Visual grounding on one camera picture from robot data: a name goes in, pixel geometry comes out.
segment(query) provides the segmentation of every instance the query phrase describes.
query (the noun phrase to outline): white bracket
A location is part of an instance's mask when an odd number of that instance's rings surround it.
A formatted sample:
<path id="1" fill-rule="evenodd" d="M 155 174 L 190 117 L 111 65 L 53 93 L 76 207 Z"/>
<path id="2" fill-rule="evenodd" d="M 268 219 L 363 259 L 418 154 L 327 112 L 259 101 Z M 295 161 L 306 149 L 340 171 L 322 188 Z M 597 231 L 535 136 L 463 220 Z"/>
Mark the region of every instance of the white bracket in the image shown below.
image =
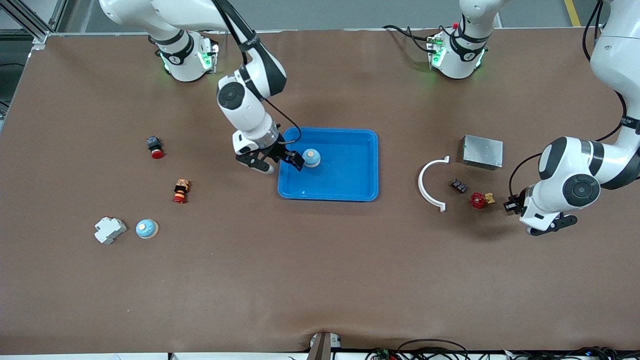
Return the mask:
<path id="1" fill-rule="evenodd" d="M 440 208 L 440 212 L 443 213 L 446 209 L 447 204 L 445 204 L 442 201 L 437 201 L 436 199 L 433 198 L 433 196 L 429 195 L 429 193 L 427 192 L 427 190 L 424 189 L 424 184 L 422 184 L 422 178 L 424 177 L 424 172 L 431 166 L 434 164 L 448 164 L 449 163 L 449 156 L 445 156 L 444 159 L 442 160 L 433 160 L 432 162 L 428 163 L 427 165 L 425 165 L 422 168 L 422 171 L 420 171 L 420 175 L 418 176 L 418 189 L 420 190 L 420 194 L 422 194 L 422 197 L 427 200 L 428 202 L 432 203 L 432 205 L 438 206 Z"/>

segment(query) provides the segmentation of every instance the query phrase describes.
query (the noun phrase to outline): light blue dome object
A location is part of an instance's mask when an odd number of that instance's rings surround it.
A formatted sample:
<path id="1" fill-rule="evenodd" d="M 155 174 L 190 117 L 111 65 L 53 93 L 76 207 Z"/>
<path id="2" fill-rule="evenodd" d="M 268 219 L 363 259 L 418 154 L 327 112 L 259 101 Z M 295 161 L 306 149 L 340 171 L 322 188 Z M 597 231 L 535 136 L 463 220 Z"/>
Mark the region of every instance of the light blue dome object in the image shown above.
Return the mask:
<path id="1" fill-rule="evenodd" d="M 144 219 L 136 225 L 136 234 L 143 239 L 151 239 L 158 233 L 158 223 L 151 219 Z"/>
<path id="2" fill-rule="evenodd" d="M 320 153 L 315 149 L 307 149 L 302 153 L 306 167 L 316 167 L 320 164 Z"/>

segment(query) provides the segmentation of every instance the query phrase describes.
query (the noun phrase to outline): white plastic piece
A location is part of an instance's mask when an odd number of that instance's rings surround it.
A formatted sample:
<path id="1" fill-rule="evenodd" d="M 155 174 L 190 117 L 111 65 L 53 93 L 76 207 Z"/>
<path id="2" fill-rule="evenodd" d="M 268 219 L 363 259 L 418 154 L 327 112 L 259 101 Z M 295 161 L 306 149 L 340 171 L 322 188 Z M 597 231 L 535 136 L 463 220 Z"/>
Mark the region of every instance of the white plastic piece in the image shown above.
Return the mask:
<path id="1" fill-rule="evenodd" d="M 95 238 L 98 239 L 99 242 L 109 245 L 113 243 L 115 238 L 124 233 L 127 230 L 127 226 L 120 220 L 116 218 L 104 217 L 100 219 L 98 224 L 95 224 L 95 229 L 97 232 Z"/>
<path id="2" fill-rule="evenodd" d="M 440 208 L 440 212 L 441 213 L 443 213 L 446 210 L 447 204 L 445 204 L 442 201 L 437 201 L 431 195 L 429 195 L 427 190 L 424 189 L 424 184 L 422 184 L 422 178 L 424 176 L 424 172 L 431 165 L 434 165 L 434 164 L 448 164 L 448 163 L 449 163 L 449 155 L 445 156 L 444 159 L 442 159 L 442 160 L 433 160 L 432 162 L 428 163 L 427 165 L 425 165 L 422 168 L 422 171 L 420 171 L 420 175 L 418 176 L 418 189 L 420 190 L 420 194 L 422 194 L 422 197 L 425 200 L 427 200 L 428 202 L 432 203 L 432 205 L 438 206 Z"/>

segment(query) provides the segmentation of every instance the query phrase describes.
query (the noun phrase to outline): blue plastic tray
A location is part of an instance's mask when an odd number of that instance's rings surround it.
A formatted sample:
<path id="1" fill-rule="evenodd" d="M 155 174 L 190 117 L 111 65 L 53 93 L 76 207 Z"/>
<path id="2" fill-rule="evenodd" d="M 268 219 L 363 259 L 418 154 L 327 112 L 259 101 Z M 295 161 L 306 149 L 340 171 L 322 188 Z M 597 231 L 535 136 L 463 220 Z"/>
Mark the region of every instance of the blue plastic tray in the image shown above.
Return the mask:
<path id="1" fill-rule="evenodd" d="M 286 140 L 298 137 L 295 127 L 283 134 Z M 280 165 L 278 193 L 286 199 L 373 201 L 378 197 L 378 135 L 365 129 L 303 127 L 302 139 L 291 150 L 313 148 L 320 164 L 298 172 Z"/>

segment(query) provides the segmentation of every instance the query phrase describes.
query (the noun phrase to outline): silver rectangular box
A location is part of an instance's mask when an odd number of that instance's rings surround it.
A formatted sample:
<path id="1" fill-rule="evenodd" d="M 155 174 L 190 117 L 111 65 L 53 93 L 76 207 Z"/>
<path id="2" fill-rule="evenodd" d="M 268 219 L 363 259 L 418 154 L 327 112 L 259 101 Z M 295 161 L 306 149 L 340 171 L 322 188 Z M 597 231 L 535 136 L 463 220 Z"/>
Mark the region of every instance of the silver rectangular box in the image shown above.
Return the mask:
<path id="1" fill-rule="evenodd" d="M 473 167 L 497 170 L 502 167 L 502 141 L 465 135 L 462 138 L 462 162 Z"/>

